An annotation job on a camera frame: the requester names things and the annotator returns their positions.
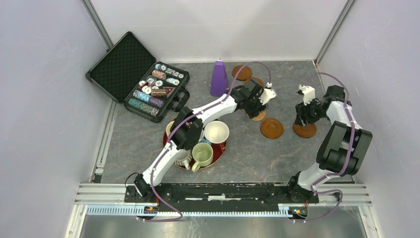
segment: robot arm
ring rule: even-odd
[[[137,192],[145,197],[150,190],[150,185],[159,185],[175,160],[185,150],[191,150],[198,143],[203,127],[209,122],[240,109],[244,109],[250,118],[265,111],[269,100],[277,96],[273,89],[268,88],[269,86],[271,85],[267,84],[267,88],[262,88],[251,80],[247,85],[233,89],[231,95],[224,94],[205,106],[192,110],[184,107],[175,119],[171,132],[187,117],[199,114],[181,125],[150,167],[136,177],[134,185]],[[152,171],[154,171],[153,181],[151,181]]]
[[[296,105],[295,123],[306,125],[327,118],[332,126],[318,150],[316,163],[309,169],[298,172],[289,181],[290,198],[296,200],[313,195],[311,187],[316,190],[319,185],[339,177],[331,174],[342,170],[349,149],[352,150],[350,160],[340,176],[356,174],[372,140],[372,133],[363,130],[354,119],[351,103],[347,102],[347,105],[344,105],[344,88],[336,85],[328,87],[322,101],[315,98],[315,90],[312,87],[301,85],[299,89],[298,93],[303,95],[303,102]],[[349,148],[351,121],[345,112],[346,107],[355,125],[352,148]]]

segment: mug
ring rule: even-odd
[[[204,138],[204,131],[203,130],[201,131],[200,139],[198,140],[198,143],[201,143],[201,142],[211,145],[211,142]]]
[[[185,166],[187,170],[190,170],[190,161],[192,160],[191,150],[184,150],[182,154],[175,160],[175,164],[178,166]]]
[[[229,128],[219,120],[214,120],[204,128],[204,137],[212,144],[219,146],[222,152],[226,151],[226,140],[229,137]]]
[[[195,164],[191,168],[193,172],[201,167],[208,166],[213,162],[213,148],[209,144],[198,143],[194,146],[192,154],[195,161]]]
[[[173,123],[174,123],[174,121],[171,121],[171,122],[170,122],[170,123],[166,126],[166,129],[165,129],[166,136],[169,136],[169,134],[170,134],[170,128],[172,127]]]

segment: white wall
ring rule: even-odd
[[[0,237],[63,237],[109,104],[84,76],[106,47],[79,0],[2,1],[0,22]]]
[[[92,0],[116,43],[165,62],[313,60],[345,0]]]
[[[356,177],[385,238],[420,231],[419,9],[418,0],[357,1],[320,64],[348,86],[356,120],[373,133]]]

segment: round tray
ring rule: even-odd
[[[167,140],[168,140],[168,136],[166,135],[166,132],[164,132],[164,133],[163,133],[163,141],[162,141],[163,146],[165,146],[165,144],[166,144]],[[209,164],[209,165],[207,165],[206,167],[201,167],[201,168],[199,168],[199,170],[202,170],[202,169],[205,169],[205,168],[208,168],[208,167],[212,166],[212,165],[213,165],[214,163],[216,163],[216,162],[220,159],[220,157],[223,155],[223,152],[222,152],[222,149],[220,148],[220,146],[217,146],[217,145],[211,144],[211,147],[213,148],[213,161],[212,161],[212,163],[211,163],[211,164]],[[194,164],[195,164],[194,159],[191,159],[191,161],[190,161],[190,167],[192,168]],[[177,167],[180,167],[181,169],[186,170],[185,166],[180,166],[180,165],[176,165],[176,166],[177,166]]]

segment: case handle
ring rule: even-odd
[[[178,97],[178,95],[176,95],[174,97],[174,100],[179,102],[177,106],[173,105],[172,109],[177,113],[179,112],[187,103],[188,99],[190,98],[190,93],[188,92],[187,89],[185,89],[185,87],[181,87],[180,91],[182,91],[184,93],[184,97],[180,98]]]

